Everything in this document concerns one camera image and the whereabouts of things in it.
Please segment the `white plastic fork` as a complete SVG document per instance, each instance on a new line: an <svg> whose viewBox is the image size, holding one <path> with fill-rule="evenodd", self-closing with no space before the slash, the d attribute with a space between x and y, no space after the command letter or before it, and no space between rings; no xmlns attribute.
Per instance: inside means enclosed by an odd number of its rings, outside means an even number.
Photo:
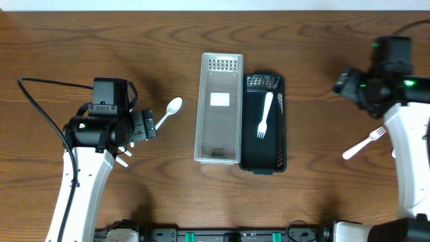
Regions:
<svg viewBox="0 0 430 242"><path fill-rule="evenodd" d="M272 101L273 101L272 92L267 92L265 94L261 121L257 127L257 137L260 139L264 139L265 133L267 131L267 117L268 117L268 113L269 113Z"/></svg>
<svg viewBox="0 0 430 242"><path fill-rule="evenodd" d="M348 159L352 158L359 151L361 151L366 145L368 145L369 143L371 143L373 141L378 140L385 133L386 133L386 128L383 127L383 126L381 126L381 127L377 128L377 129L373 130L372 132L370 132L369 136L366 139L362 140L360 143L357 143L356 145L354 145L350 149L346 150L342 154L342 158L344 158L345 160L348 160Z"/></svg>

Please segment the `black plastic basket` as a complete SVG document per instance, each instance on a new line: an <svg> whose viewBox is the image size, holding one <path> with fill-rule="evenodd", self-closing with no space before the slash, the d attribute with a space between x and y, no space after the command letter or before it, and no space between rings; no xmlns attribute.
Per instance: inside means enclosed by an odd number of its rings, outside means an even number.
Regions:
<svg viewBox="0 0 430 242"><path fill-rule="evenodd" d="M267 117L264 139L257 137L265 94L273 101ZM269 71L255 71L243 77L242 145L239 166L254 174L272 175L287 168L287 128L284 78Z"/></svg>

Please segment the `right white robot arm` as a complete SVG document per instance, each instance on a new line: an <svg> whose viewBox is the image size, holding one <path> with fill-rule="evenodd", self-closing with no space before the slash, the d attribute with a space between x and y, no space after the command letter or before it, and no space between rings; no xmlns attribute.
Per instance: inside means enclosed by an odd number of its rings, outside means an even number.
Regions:
<svg viewBox="0 0 430 242"><path fill-rule="evenodd" d="M379 225L337 221L321 241L429 240L429 79L399 73L373 78L349 67L334 93L383 118L396 155L397 219Z"/></svg>

